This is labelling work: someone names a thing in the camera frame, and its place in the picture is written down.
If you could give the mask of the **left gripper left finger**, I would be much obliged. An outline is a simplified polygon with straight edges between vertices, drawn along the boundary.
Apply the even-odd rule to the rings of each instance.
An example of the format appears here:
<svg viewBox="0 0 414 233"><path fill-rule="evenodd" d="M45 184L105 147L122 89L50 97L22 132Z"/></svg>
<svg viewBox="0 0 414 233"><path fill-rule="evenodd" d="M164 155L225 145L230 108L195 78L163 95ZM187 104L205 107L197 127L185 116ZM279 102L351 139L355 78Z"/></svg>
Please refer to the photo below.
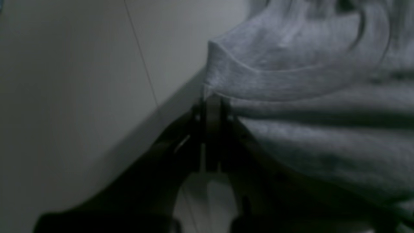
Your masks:
<svg viewBox="0 0 414 233"><path fill-rule="evenodd" d="M173 217L180 186L201 168L205 103L173 121L108 187L67 211L42 215L35 233L181 233Z"/></svg>

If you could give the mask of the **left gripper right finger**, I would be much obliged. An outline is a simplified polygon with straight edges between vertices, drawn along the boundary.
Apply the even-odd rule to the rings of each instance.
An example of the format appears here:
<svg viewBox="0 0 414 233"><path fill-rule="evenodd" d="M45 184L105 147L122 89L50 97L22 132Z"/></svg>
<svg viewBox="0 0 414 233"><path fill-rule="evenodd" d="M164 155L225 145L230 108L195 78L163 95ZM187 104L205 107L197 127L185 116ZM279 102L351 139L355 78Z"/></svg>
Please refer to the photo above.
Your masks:
<svg viewBox="0 0 414 233"><path fill-rule="evenodd" d="M259 149L284 214L368 218L413 232L413 98L222 98Z"/></svg>

